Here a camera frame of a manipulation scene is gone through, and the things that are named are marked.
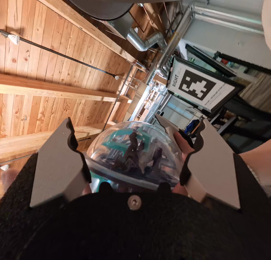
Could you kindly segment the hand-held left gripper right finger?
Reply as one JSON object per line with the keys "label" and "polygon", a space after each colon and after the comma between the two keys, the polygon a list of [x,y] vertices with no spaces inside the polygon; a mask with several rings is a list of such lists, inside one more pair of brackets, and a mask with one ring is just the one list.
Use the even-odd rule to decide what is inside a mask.
{"label": "hand-held left gripper right finger", "polygon": [[212,198],[240,209],[233,151],[207,120],[200,123],[194,151],[188,154],[180,173],[180,184],[199,203]]}

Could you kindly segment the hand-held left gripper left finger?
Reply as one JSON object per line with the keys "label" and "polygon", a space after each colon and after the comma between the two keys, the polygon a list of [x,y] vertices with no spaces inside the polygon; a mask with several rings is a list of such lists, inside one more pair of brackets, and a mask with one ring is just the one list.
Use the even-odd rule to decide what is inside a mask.
{"label": "hand-held left gripper left finger", "polygon": [[58,197],[71,202],[83,195],[92,181],[71,119],[66,118],[38,151],[29,206],[40,206]]}

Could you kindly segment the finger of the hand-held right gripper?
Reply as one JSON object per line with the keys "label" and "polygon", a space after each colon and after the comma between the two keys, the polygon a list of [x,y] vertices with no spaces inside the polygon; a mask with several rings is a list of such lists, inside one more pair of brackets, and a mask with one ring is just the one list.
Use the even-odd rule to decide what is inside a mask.
{"label": "finger of the hand-held right gripper", "polygon": [[165,129],[169,136],[173,136],[175,133],[179,132],[179,128],[163,116],[155,114],[155,118],[158,120],[159,124]]}

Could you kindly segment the clear plastic maze ball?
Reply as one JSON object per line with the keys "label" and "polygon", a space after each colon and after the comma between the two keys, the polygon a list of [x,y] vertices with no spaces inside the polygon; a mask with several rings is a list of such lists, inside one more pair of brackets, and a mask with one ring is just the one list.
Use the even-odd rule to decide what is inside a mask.
{"label": "clear plastic maze ball", "polygon": [[161,183],[173,189],[184,164],[174,136],[139,121],[116,124],[103,131],[85,154],[92,192],[108,182],[116,192],[151,192]]}

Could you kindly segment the silver duct elbow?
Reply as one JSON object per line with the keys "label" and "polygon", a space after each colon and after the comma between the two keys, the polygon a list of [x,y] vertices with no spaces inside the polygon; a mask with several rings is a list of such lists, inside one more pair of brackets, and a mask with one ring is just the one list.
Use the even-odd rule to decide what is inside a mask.
{"label": "silver duct elbow", "polygon": [[161,32],[153,33],[148,39],[141,39],[136,31],[131,27],[126,38],[138,51],[144,52],[151,48],[153,45],[158,44],[160,49],[164,51],[167,44]]}

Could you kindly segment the person's right hand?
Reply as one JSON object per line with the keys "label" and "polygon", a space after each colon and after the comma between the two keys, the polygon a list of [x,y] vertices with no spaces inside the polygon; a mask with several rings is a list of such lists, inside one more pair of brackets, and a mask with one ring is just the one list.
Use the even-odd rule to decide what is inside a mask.
{"label": "person's right hand", "polygon": [[187,156],[195,150],[190,146],[189,142],[180,134],[180,132],[174,133],[174,138],[178,147],[181,150],[182,159],[183,161],[185,161]]}

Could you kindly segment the person's left hand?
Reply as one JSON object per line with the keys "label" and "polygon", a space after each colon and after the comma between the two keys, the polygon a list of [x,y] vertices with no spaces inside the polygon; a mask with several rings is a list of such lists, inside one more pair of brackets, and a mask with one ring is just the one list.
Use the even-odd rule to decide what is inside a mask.
{"label": "person's left hand", "polygon": [[[181,186],[180,183],[178,183],[173,188],[173,190],[171,192],[175,193],[175,194],[180,194],[180,195],[188,197],[187,190],[185,189],[184,186]],[[91,194],[91,193],[92,193],[92,191],[91,191],[91,188],[90,188],[90,184],[87,184],[86,187],[84,188],[83,192],[82,192],[82,195],[87,195],[87,194]]]}

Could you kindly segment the blue jacket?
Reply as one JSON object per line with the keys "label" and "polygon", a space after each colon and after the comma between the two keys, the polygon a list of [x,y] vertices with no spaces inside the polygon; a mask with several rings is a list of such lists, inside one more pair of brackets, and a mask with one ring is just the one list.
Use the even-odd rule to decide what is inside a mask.
{"label": "blue jacket", "polygon": [[191,134],[193,132],[193,130],[198,126],[198,124],[200,123],[199,119],[194,119],[192,120],[185,128],[184,133],[185,134]]}

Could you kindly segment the framed black white tag sign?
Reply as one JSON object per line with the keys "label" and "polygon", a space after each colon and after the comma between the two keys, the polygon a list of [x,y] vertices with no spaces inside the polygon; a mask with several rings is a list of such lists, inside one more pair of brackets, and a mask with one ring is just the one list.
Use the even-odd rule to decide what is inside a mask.
{"label": "framed black white tag sign", "polygon": [[168,92],[210,115],[239,94],[244,86],[226,76],[173,57],[166,87]]}

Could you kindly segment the grey sprinkler pipe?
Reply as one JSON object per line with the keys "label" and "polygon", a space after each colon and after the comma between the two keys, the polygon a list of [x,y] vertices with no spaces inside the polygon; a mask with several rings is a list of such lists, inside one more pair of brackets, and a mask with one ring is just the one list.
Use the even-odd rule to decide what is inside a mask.
{"label": "grey sprinkler pipe", "polygon": [[102,129],[102,132],[105,130],[105,128],[106,128],[106,126],[107,126],[107,123],[108,123],[108,121],[109,121],[109,119],[110,119],[110,116],[111,116],[111,114],[112,114],[112,112],[113,112],[113,109],[114,109],[116,103],[118,102],[118,100],[119,100],[119,98],[120,98],[121,92],[122,92],[122,90],[123,90],[123,88],[124,88],[124,86],[125,86],[125,83],[127,82],[128,78],[129,78],[129,75],[130,75],[130,73],[131,73],[131,71],[132,71],[132,68],[133,68],[133,65],[131,65],[131,67],[130,67],[128,73],[127,73],[127,76],[125,77],[125,79],[124,79],[124,81],[123,81],[123,84],[122,84],[120,90],[118,91],[117,99],[116,99],[116,101],[113,103],[113,107],[112,107],[112,109],[110,110],[110,113],[109,113],[109,115],[108,115],[108,117],[107,117],[107,119],[106,119],[106,122],[105,122],[105,124],[104,124],[103,129]]}

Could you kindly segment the shiny silver pipe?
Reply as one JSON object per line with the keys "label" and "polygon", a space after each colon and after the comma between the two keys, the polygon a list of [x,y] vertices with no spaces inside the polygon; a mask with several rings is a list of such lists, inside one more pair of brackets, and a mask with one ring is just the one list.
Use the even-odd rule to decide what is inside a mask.
{"label": "shiny silver pipe", "polygon": [[193,4],[195,19],[226,28],[264,35],[262,20],[259,16],[229,10],[202,3]]}

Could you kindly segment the black round pleated disc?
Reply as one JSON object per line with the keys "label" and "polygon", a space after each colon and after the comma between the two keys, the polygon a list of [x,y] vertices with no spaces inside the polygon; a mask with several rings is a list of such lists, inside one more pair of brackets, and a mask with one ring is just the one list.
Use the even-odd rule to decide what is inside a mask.
{"label": "black round pleated disc", "polygon": [[130,11],[133,3],[106,2],[100,0],[69,0],[74,6],[92,18],[112,21]]}

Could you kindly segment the rectangular metal duct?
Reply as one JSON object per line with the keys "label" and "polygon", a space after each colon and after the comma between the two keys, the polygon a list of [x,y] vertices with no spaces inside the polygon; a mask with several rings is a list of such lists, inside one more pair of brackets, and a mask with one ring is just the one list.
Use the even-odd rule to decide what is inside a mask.
{"label": "rectangular metal duct", "polygon": [[132,27],[134,19],[128,12],[118,19],[110,21],[100,20],[100,22],[103,23],[113,34],[125,40],[130,28]]}

